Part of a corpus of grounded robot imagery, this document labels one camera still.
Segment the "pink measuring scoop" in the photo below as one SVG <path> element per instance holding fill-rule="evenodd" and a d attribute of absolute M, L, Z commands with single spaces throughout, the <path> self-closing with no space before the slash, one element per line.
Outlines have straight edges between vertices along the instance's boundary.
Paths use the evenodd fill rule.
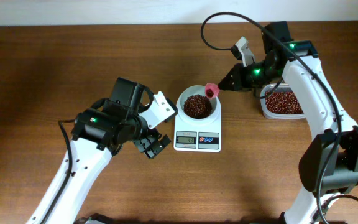
<path fill-rule="evenodd" d="M 204 93 L 207 98 L 213 99 L 219 95 L 220 89 L 217 84 L 207 83 L 204 88 Z"/>

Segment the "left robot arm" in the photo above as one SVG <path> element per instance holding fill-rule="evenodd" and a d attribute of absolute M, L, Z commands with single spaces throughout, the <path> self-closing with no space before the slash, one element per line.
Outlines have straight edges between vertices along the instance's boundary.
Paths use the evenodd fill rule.
<path fill-rule="evenodd" d="M 157 126 L 178 113 L 160 91 L 118 78 L 111 96 L 101 98 L 62 131 L 67 151 L 29 223 L 73 223 L 90 188 L 123 145 L 131 142 L 149 159 L 171 140 Z"/>

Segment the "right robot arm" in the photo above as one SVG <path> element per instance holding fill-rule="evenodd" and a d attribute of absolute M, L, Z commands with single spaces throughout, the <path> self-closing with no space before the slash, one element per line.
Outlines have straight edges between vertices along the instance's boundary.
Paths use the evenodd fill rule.
<path fill-rule="evenodd" d="M 358 124 L 348 115 L 330 87 L 314 45 L 292 39 L 285 21 L 262 29 L 265 58 L 256 62 L 241 38 L 231 48 L 238 59 L 219 83 L 222 90 L 240 91 L 282 78 L 295 94 L 308 122 L 312 142 L 298 164 L 301 190 L 280 222 L 325 222 L 339 198 L 358 186 Z"/>

